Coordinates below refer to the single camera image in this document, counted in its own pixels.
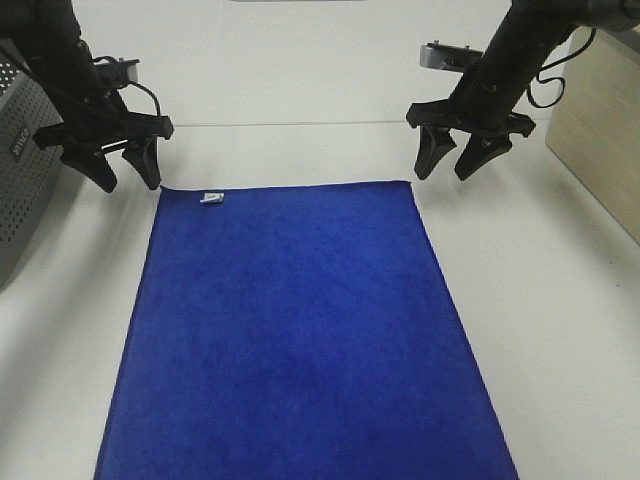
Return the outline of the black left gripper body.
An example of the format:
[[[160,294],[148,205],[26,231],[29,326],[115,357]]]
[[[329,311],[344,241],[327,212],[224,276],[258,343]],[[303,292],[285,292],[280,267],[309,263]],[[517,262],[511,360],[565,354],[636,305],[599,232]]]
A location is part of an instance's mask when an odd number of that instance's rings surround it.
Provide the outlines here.
[[[39,128],[33,140],[40,149],[53,146],[102,147],[138,137],[161,137],[170,139],[174,126],[168,116],[127,113],[115,120],[90,118],[82,125],[70,122]]]

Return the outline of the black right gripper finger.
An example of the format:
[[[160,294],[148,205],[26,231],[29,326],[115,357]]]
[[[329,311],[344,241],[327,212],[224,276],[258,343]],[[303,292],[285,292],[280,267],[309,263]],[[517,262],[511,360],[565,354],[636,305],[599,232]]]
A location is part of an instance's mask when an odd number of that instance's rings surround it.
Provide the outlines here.
[[[448,128],[420,126],[420,143],[414,172],[426,180],[440,160],[456,147]]]
[[[467,180],[491,160],[509,152],[512,146],[508,136],[484,138],[472,135],[454,168],[458,179]]]

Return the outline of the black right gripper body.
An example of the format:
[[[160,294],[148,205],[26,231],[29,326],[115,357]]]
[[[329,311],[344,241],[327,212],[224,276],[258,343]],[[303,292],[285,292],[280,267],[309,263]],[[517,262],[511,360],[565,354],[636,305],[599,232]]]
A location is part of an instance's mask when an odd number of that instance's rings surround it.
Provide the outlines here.
[[[527,138],[535,129],[535,122],[527,115],[511,112],[501,120],[475,118],[463,113],[448,99],[413,103],[406,114],[412,128],[423,127],[432,132],[463,131],[483,138],[497,138],[518,134]]]

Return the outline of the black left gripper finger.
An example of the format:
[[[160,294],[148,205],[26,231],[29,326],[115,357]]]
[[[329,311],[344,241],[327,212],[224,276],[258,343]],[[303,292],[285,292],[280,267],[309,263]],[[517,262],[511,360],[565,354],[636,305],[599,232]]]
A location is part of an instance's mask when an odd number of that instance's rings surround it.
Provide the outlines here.
[[[161,183],[157,159],[157,139],[143,138],[127,143],[122,157],[136,170],[150,190],[156,190]]]
[[[61,162],[89,178],[106,193],[112,193],[117,185],[115,173],[101,149],[67,146]]]

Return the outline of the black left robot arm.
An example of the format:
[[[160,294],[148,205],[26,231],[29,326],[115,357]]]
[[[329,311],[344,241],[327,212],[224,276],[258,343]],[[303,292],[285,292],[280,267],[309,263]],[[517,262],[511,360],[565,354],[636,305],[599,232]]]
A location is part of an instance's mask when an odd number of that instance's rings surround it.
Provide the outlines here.
[[[2,2],[1,36],[17,50],[2,53],[43,89],[61,118],[34,133],[40,149],[61,147],[62,164],[107,193],[117,179],[106,157],[116,151],[149,189],[160,186],[157,141],[170,139],[174,126],[160,111],[130,111],[122,99],[125,88],[147,89],[138,81],[138,60],[93,56],[69,1]]]

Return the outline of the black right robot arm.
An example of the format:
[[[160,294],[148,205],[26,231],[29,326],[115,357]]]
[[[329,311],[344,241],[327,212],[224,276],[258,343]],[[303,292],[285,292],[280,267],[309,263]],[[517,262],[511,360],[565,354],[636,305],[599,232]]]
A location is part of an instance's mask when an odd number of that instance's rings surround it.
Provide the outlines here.
[[[507,153],[511,135],[528,137],[535,128],[529,116],[513,108],[556,47],[579,26],[623,32],[638,24],[636,1],[514,1],[483,51],[437,41],[423,45],[422,67],[461,78],[448,98],[414,103],[406,114],[420,132],[416,176],[426,179],[455,148],[454,130],[470,135],[455,166],[461,180]]]

